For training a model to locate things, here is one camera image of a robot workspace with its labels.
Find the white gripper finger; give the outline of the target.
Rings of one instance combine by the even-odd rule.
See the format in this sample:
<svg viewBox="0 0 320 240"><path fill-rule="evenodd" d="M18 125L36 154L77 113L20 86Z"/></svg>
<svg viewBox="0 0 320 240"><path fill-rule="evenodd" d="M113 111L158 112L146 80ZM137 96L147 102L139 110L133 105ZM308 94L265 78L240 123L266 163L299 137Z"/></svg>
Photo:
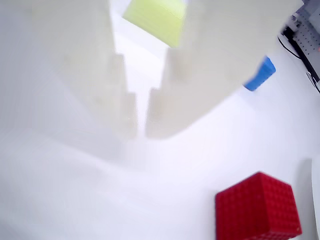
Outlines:
<svg viewBox="0 0 320 240"><path fill-rule="evenodd" d="M107 0L0 3L0 124L31 128L103 159L137 132L136 96L116 53Z"/></svg>
<svg viewBox="0 0 320 240"><path fill-rule="evenodd" d="M191 0L180 45L149 94L148 138L191 126L254 76L301 0Z"/></svg>

